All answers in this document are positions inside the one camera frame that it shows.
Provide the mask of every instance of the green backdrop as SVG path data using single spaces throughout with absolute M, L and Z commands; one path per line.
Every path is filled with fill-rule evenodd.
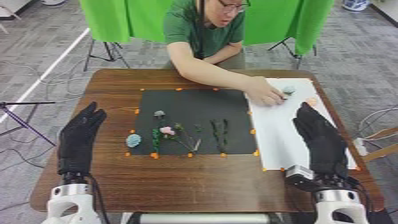
M 93 38 L 164 42 L 164 16 L 173 0 L 80 0 Z M 295 38 L 295 53 L 313 48 L 334 0 L 251 0 L 246 45 Z

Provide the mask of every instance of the hand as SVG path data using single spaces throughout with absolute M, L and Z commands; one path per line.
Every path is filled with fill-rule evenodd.
M 96 111 L 96 102 L 71 119 L 59 136 L 59 174 L 91 172 L 93 144 L 102 123 L 107 118 L 103 109 Z
M 309 148 L 311 170 L 317 174 L 336 174 L 347 178 L 347 142 L 338 129 L 308 103 L 302 103 L 293 123 Z
M 244 92 L 247 93 L 251 101 L 258 105 L 276 105 L 283 104 L 283 93 L 270 86 L 263 76 L 249 77 L 249 81 L 244 86 Z

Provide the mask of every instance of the black cloth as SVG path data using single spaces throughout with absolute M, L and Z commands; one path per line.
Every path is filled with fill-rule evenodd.
M 153 152 L 153 128 L 160 121 L 155 111 L 166 112 L 166 125 L 182 123 L 194 142 L 201 139 L 198 154 L 219 154 L 217 140 L 210 121 L 215 119 L 222 126 L 228 120 L 228 146 L 226 154 L 251 154 L 256 151 L 256 140 L 251 134 L 249 104 L 244 93 L 237 90 L 212 89 L 148 90 L 142 94 L 141 114 L 135 120 L 135 133 L 142 137 L 141 145 L 132 149 L 132 154 L 148 155 Z M 171 140 L 160 141 L 160 155 L 187 155 L 189 149 Z
M 311 170 L 317 174 L 336 174 L 347 178 L 347 142 L 338 129 L 308 103 L 302 103 L 293 123 L 309 148 Z
M 93 144 L 102 123 L 107 119 L 103 109 L 96 111 L 96 102 L 71 119 L 59 136 L 59 174 L 91 172 Z

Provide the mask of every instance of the black mat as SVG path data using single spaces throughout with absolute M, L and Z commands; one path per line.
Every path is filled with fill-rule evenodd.
M 155 111 L 166 112 L 167 126 L 182 123 L 189 136 L 201 138 L 198 154 L 219 154 L 217 141 L 210 120 L 222 123 L 228 119 L 228 154 L 251 154 L 256 151 L 256 141 L 251 134 L 249 105 L 244 94 L 237 90 L 148 90 L 142 94 L 141 114 L 135 121 L 135 131 L 142 137 L 141 145 L 132 149 L 132 154 L 151 154 L 153 152 L 153 128 L 158 127 Z M 160 155 L 182 155 L 189 149 L 171 140 L 160 141 Z

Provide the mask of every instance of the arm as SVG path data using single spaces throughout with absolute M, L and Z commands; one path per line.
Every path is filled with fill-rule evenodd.
M 238 89 L 247 93 L 251 100 L 260 105 L 283 103 L 283 93 L 270 86 L 265 78 L 249 77 L 196 59 L 187 42 L 171 43 L 167 51 L 180 74 L 190 81 L 210 86 Z
M 221 49 L 221 51 L 205 58 L 205 61 L 210 64 L 217 64 L 222 62 L 228 58 L 231 58 L 242 51 L 242 41 L 238 43 L 230 43 L 228 46 Z

